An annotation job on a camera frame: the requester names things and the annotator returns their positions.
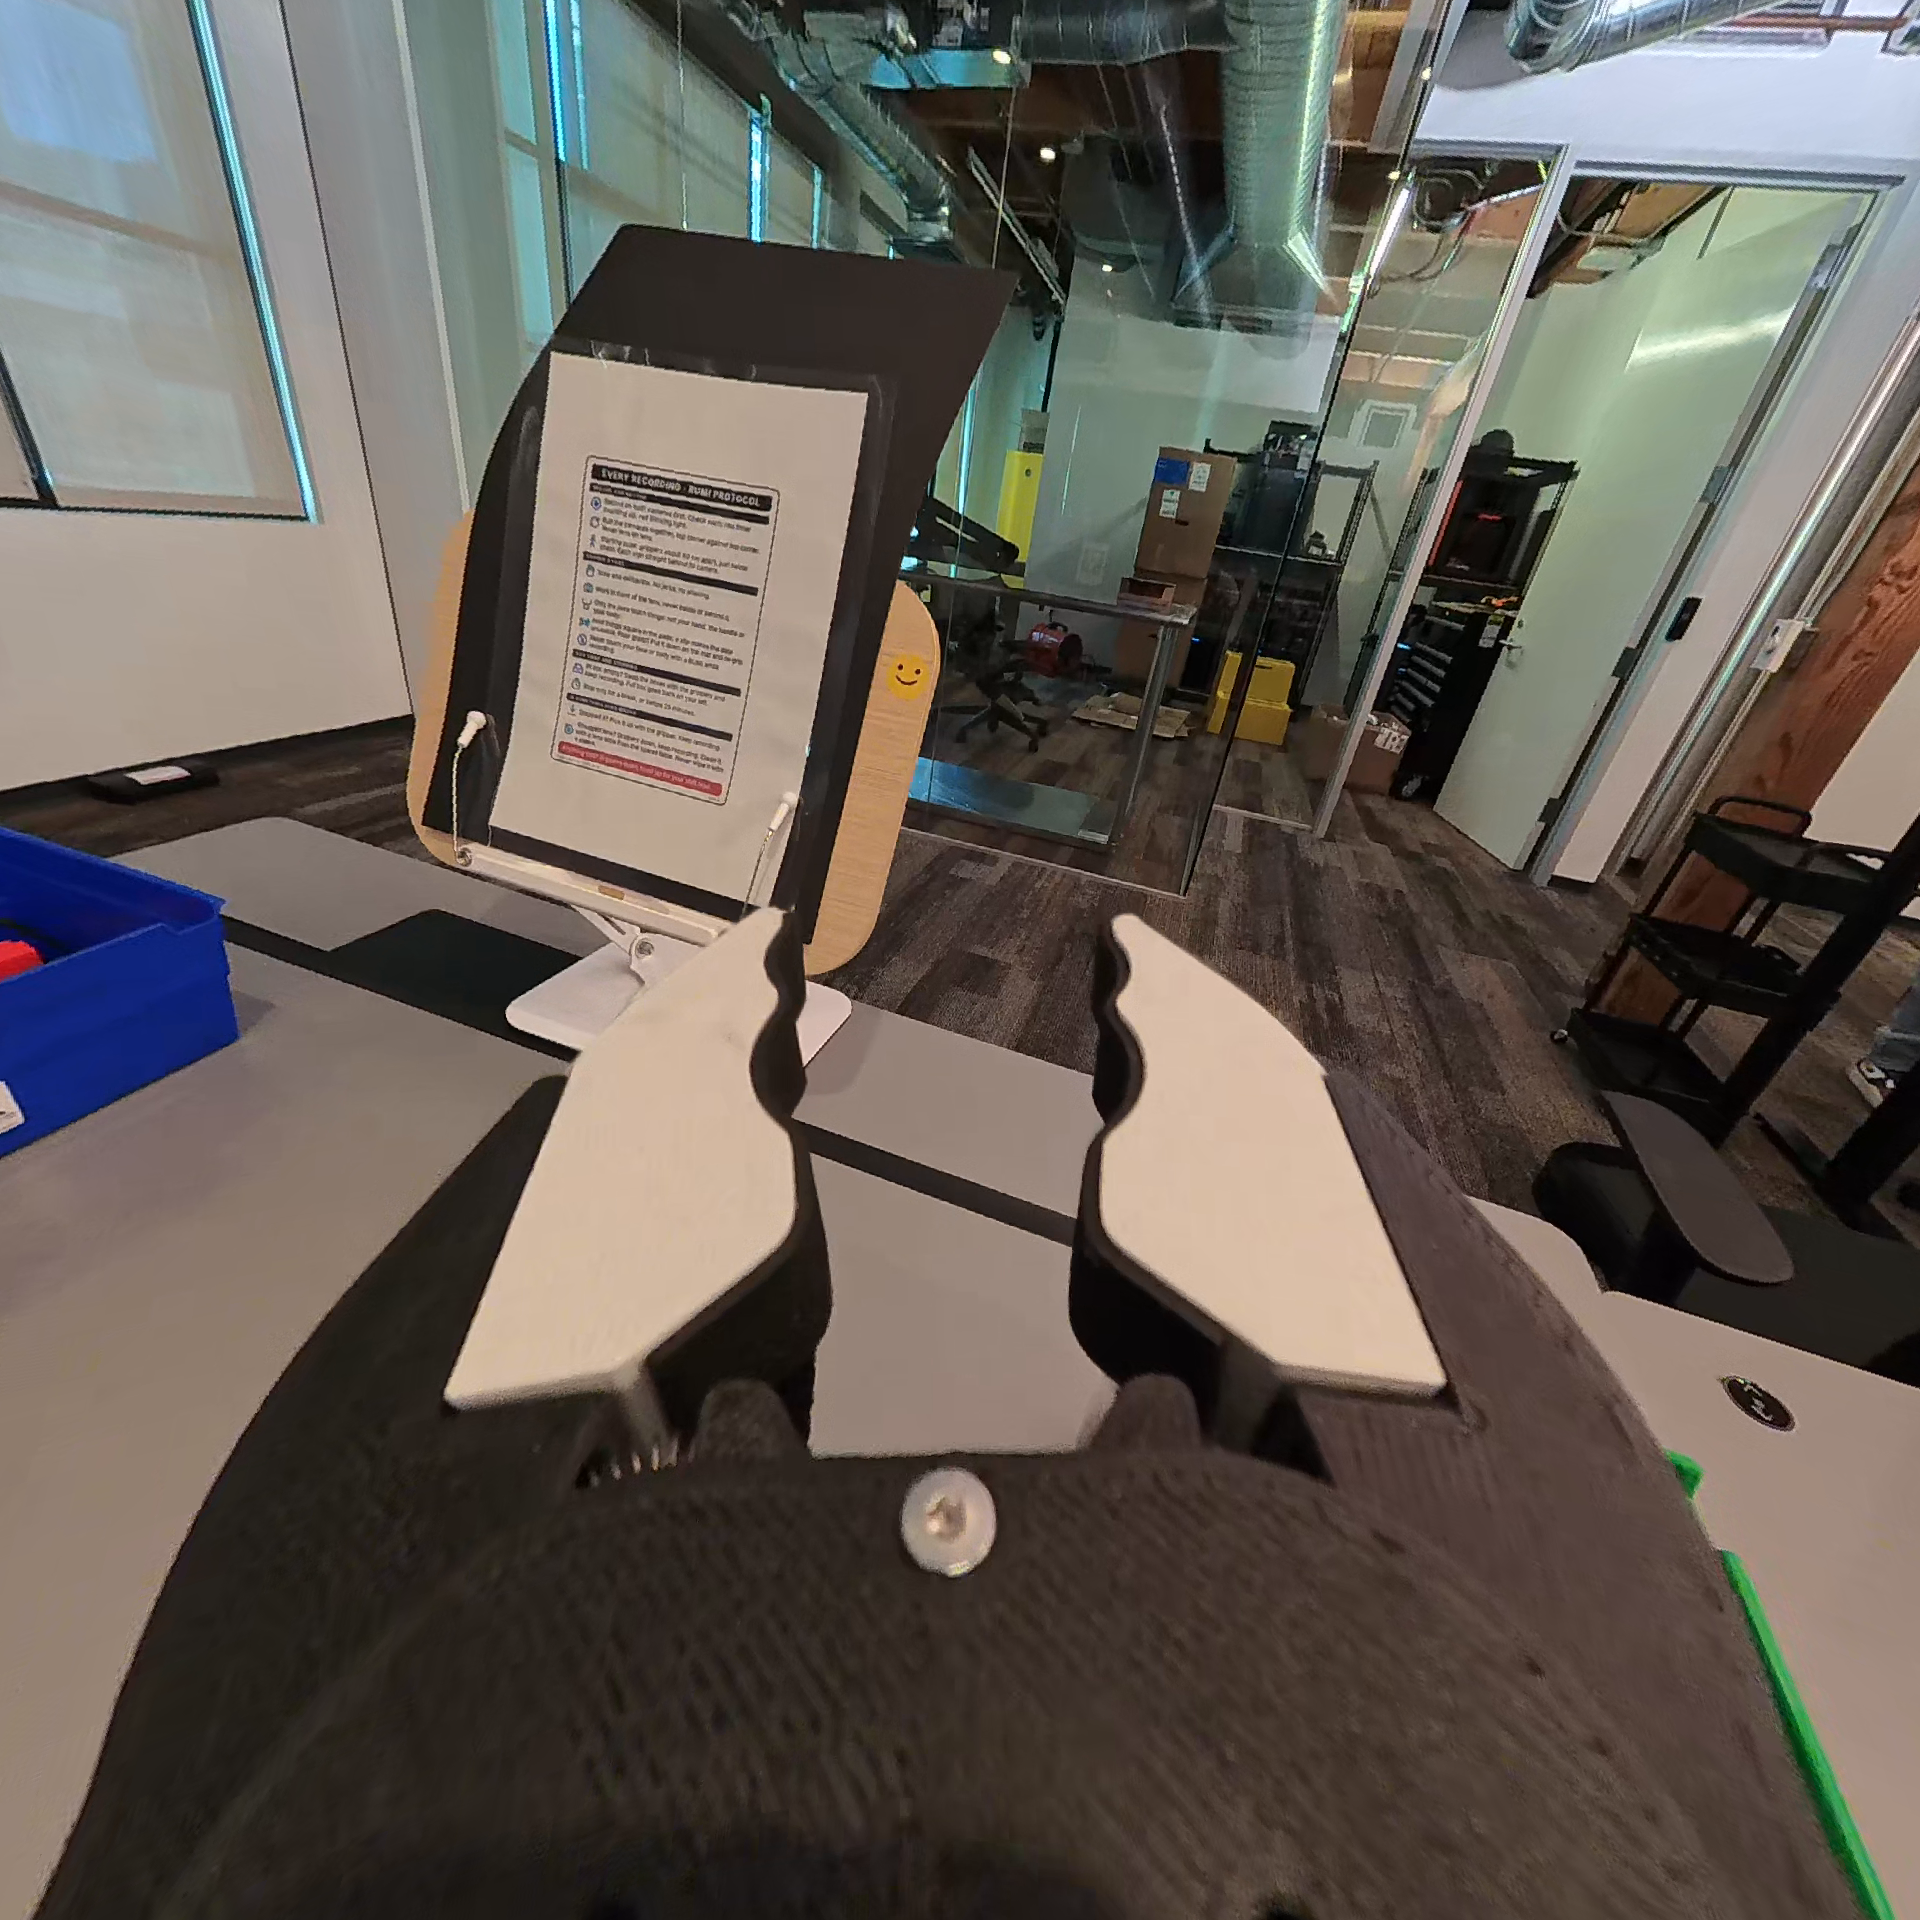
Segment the black desk mat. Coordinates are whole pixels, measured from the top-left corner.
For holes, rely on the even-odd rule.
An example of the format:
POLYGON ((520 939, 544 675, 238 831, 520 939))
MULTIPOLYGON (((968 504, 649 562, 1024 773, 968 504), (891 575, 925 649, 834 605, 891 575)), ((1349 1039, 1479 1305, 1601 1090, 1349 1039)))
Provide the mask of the black desk mat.
POLYGON ((571 954, 518 932, 424 911, 320 957, 329 977, 374 996, 556 1058, 571 1046, 513 1027, 510 1006, 571 966, 571 954))

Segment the yellow plastic containers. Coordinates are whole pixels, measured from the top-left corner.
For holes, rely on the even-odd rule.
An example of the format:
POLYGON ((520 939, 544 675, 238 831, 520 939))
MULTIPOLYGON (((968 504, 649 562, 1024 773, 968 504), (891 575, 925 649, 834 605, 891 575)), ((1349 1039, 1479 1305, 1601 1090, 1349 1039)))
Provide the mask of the yellow plastic containers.
MULTIPOLYGON (((1229 649, 1221 654, 1211 687, 1208 734, 1221 736, 1228 730, 1240 666, 1242 654, 1237 650, 1229 649)), ((1281 749, 1291 719, 1291 687, 1291 661, 1271 654, 1257 656, 1237 709, 1235 740, 1281 749)))

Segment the black office chair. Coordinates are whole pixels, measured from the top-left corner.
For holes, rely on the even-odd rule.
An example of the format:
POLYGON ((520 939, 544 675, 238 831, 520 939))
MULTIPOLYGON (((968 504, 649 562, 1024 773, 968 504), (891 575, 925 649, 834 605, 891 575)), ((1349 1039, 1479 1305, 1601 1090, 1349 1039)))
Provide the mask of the black office chair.
POLYGON ((969 749, 975 736, 1010 734, 1034 755, 1048 734, 1043 705, 1025 679, 1025 663, 999 618, 999 603, 972 597, 956 603, 946 638, 949 682, 939 695, 947 747, 969 749))
POLYGON ((1906 1238, 1763 1209, 1668 1106, 1620 1092, 1600 1106, 1614 1141, 1554 1149, 1532 1201, 1601 1291, 1918 1385, 1918 1253, 1906 1238))

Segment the spiral ceiling duct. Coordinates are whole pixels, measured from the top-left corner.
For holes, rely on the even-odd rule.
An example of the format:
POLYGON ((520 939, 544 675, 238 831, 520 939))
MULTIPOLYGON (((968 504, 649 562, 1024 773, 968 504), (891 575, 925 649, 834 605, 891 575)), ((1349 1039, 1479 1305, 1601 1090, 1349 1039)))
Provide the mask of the spiral ceiling duct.
POLYGON ((1336 288, 1330 139, 1346 7, 1224 2, 1201 20, 1217 61, 1224 219, 1185 246, 1168 308, 1190 326, 1300 336, 1336 288))

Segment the stack of cardboard boxes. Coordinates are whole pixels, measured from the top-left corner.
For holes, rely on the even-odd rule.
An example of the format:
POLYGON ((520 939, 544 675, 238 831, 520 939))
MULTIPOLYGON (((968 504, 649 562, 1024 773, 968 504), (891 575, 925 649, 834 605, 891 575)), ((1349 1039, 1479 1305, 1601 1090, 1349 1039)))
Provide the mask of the stack of cardboard boxes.
MULTIPOLYGON (((1164 446, 1145 491, 1139 537, 1130 573, 1119 577, 1116 605, 1124 609, 1188 609, 1194 623, 1171 647, 1164 693, 1184 685, 1198 641, 1198 617, 1208 599, 1213 554, 1237 482, 1240 458, 1206 448, 1164 446)), ((1114 638, 1114 675, 1122 690, 1141 693, 1160 654, 1155 618, 1125 617, 1114 638)))

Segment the acrylic sign stand wooden board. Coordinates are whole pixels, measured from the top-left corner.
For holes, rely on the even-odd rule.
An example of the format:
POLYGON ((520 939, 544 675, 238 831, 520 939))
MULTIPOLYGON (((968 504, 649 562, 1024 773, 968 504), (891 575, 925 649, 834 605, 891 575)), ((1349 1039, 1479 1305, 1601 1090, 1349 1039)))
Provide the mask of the acrylic sign stand wooden board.
POLYGON ((444 565, 405 811, 651 987, 761 906, 852 914, 937 641, 899 585, 1007 271, 624 225, 512 396, 444 565), (875 730, 869 747, 862 736, 875 730))

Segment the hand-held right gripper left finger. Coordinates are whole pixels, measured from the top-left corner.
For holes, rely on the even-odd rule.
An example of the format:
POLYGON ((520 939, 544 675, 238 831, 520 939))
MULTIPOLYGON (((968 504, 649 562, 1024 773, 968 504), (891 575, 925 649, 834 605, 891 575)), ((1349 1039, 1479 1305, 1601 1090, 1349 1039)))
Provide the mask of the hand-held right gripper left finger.
POLYGON ((444 1381, 478 1412, 666 1408, 666 1370, 783 1271, 824 1264, 793 1119, 803 947, 761 906, 644 984, 575 1058, 444 1381))

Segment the black storage rack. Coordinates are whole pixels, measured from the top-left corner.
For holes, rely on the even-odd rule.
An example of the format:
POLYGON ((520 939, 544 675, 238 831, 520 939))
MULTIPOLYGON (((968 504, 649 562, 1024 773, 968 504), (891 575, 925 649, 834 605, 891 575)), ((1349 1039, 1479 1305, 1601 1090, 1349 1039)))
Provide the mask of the black storage rack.
POLYGON ((1374 702, 1400 740, 1386 793, 1434 804, 1495 669, 1520 647, 1523 601, 1577 467, 1520 454, 1508 428, 1466 452, 1374 702))

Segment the blue plastic bin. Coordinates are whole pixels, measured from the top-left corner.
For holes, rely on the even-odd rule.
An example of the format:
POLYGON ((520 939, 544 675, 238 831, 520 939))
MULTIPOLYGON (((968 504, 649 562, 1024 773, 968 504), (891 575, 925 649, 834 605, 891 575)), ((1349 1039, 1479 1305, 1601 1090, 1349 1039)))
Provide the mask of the blue plastic bin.
POLYGON ((2 831, 2 1153, 238 1043, 225 903, 2 831))

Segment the black utility cart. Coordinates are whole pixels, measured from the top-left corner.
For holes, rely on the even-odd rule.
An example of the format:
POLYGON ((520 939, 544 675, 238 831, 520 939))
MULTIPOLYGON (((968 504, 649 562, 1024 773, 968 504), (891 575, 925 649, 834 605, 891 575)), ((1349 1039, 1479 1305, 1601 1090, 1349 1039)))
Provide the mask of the black utility cart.
POLYGON ((1895 885, 1916 876, 1913 834, 1882 852, 1809 828, 1811 811, 1756 796, 1691 815, 1647 905, 1549 1033, 1593 1090, 1649 1101, 1726 1141, 1899 916, 1895 885), (1722 924, 1668 912, 1691 865, 1737 887, 1722 924))

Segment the green plastic bin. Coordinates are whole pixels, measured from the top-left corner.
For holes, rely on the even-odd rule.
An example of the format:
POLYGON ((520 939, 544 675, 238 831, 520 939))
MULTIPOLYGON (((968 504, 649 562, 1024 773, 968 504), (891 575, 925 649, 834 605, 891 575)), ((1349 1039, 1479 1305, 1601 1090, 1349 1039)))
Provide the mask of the green plastic bin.
POLYGON ((1833 1765, 1815 1733, 1811 1712, 1766 1613, 1759 1586, 1737 1553, 1715 1549, 1715 1555, 1740 1608, 1745 1635, 1759 1659, 1798 1782, 1805 1791, 1828 1853, 1835 1860, 1860 1916, 1893 1919, 1895 1913, 1887 1893, 1842 1792, 1833 1765))

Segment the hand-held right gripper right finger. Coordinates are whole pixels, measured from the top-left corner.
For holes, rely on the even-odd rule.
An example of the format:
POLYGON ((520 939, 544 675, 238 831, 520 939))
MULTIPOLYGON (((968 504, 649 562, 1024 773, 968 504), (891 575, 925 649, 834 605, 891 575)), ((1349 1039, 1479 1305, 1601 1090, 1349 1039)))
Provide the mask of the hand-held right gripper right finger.
POLYGON ((1330 1076, 1137 914, 1097 937, 1068 1322, 1114 1383, 1426 1405, 1448 1377, 1330 1076))

